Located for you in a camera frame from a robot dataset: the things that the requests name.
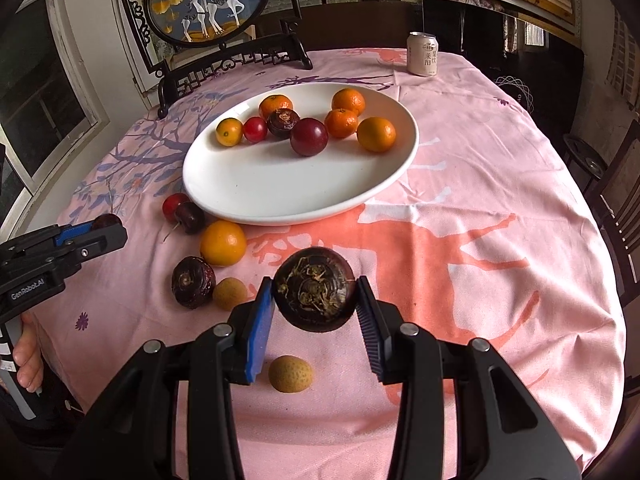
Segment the white plate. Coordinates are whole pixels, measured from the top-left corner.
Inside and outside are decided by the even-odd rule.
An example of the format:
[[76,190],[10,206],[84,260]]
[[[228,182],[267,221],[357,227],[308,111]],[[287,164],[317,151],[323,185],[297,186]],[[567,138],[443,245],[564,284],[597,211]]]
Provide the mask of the white plate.
[[[396,143],[386,153],[369,153],[356,135],[330,139],[318,155],[297,155],[288,140],[271,134],[263,142],[226,148],[216,140],[225,118],[243,123],[258,114],[260,102],[284,94],[295,111],[324,121],[331,99],[342,88],[357,88],[367,103],[360,119],[384,117],[396,127]],[[340,83],[304,83],[265,92],[216,118],[191,145],[182,179],[191,199],[213,215],[252,225],[302,224],[362,204],[394,183],[414,160],[418,125],[409,110],[383,93]]]

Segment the metal screw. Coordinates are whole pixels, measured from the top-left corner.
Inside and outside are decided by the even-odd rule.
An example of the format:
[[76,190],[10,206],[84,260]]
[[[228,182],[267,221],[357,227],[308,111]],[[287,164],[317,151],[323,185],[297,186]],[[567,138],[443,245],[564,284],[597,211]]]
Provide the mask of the metal screw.
[[420,332],[420,327],[418,327],[415,323],[402,323],[400,325],[400,332],[407,336],[418,335]]
[[234,329],[227,323],[219,323],[215,327],[213,327],[213,333],[218,337],[226,337],[228,335],[231,335],[233,331]]
[[155,354],[162,348],[162,343],[158,339],[150,339],[142,348],[148,354]]
[[488,352],[491,345],[486,339],[482,339],[481,337],[476,337],[472,342],[471,346],[478,350],[479,352]]

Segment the stool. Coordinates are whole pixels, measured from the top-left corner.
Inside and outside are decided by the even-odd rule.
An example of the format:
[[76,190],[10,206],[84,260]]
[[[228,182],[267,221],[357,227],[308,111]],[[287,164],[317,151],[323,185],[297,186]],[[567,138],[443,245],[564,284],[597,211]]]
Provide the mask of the stool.
[[589,181],[580,191],[585,194],[594,181],[599,181],[609,168],[600,154],[579,137],[562,136],[567,152],[564,154],[564,162],[569,167],[571,162],[576,162],[589,176]]

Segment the dark brown water chestnut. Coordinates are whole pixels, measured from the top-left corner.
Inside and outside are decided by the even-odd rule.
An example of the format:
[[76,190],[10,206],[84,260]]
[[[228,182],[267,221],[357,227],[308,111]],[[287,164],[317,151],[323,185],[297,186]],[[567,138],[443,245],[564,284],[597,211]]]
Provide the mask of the dark brown water chestnut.
[[202,258],[187,256],[175,266],[171,290],[175,300],[187,308],[198,308],[211,301],[216,274]]
[[355,278],[340,254],[309,247],[289,258],[273,279],[273,299],[293,326],[307,332],[330,332],[355,310]]
[[105,213],[104,215],[100,215],[95,218],[94,223],[91,224],[91,228],[89,231],[95,231],[96,229],[103,229],[105,227],[109,227],[110,225],[122,225],[122,220],[118,215],[114,215],[113,213]]
[[175,208],[175,219],[188,235],[201,231],[207,223],[204,211],[193,202],[184,202]]
[[267,128],[279,139],[289,139],[300,116],[289,108],[278,108],[269,115]]

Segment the pink tablecloth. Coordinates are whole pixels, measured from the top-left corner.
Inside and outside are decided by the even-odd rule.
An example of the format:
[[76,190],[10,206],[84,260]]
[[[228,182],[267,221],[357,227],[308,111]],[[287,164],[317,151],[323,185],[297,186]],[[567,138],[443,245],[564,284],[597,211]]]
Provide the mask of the pink tablecloth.
[[[170,229],[162,200],[181,189],[184,155],[207,123],[266,89],[366,85],[402,102],[420,126],[407,173],[339,217],[247,227],[246,256],[218,279],[235,276],[255,293],[297,248],[334,248],[406,320],[462,344],[490,339],[586,467],[619,412],[625,325],[607,249],[561,159],[520,105],[461,57],[441,54],[433,79],[409,75],[400,50],[311,58],[311,72],[296,64],[233,69],[176,103],[164,121],[150,113],[80,185],[60,223],[113,210],[129,241],[35,309],[56,371],[88,408],[146,340],[176,344],[226,319],[215,306],[189,311],[172,298],[170,273],[198,253],[198,237],[176,231],[162,243]],[[355,317],[335,332],[309,334],[277,312],[267,358],[282,354],[311,363],[316,380],[292,395],[264,378],[233,389],[246,478],[386,478],[399,389],[370,372]],[[452,402],[448,395],[446,476],[455,472]],[[184,474],[184,443],[178,462]]]

